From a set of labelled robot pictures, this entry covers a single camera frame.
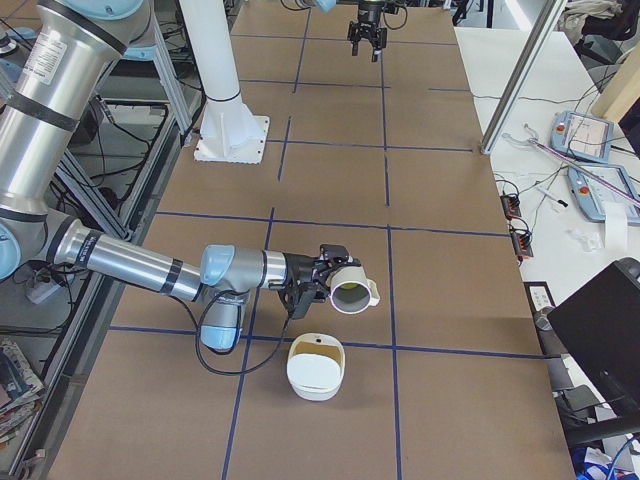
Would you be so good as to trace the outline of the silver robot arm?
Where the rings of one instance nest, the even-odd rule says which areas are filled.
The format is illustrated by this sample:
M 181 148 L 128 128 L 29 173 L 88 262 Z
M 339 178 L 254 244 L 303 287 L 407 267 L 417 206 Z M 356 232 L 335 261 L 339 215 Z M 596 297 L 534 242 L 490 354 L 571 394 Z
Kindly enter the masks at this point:
M 333 10 L 338 1 L 294 1 L 292 5 L 281 1 L 280 4 L 289 11 L 305 11 L 311 8 L 318 8 L 324 13 Z M 352 55 L 357 56 L 359 45 L 362 40 L 369 42 L 372 48 L 371 62 L 379 61 L 383 50 L 387 46 L 388 29 L 383 25 L 384 16 L 397 14 L 399 7 L 392 1 L 348 1 L 348 4 L 355 4 L 357 18 L 351 20 L 347 31 L 347 40 L 352 46 Z
M 111 68 L 136 45 L 152 49 L 183 133 L 192 122 L 149 1 L 42 1 L 42 28 L 1 116 L 1 274 L 39 259 L 94 271 L 205 310 L 196 344 L 228 353 L 254 289 L 278 293 L 289 319 L 315 302 L 344 314 L 359 307 L 345 283 L 360 262 L 339 245 L 315 257 L 212 245 L 199 267 L 128 242 L 102 187 L 67 146 Z

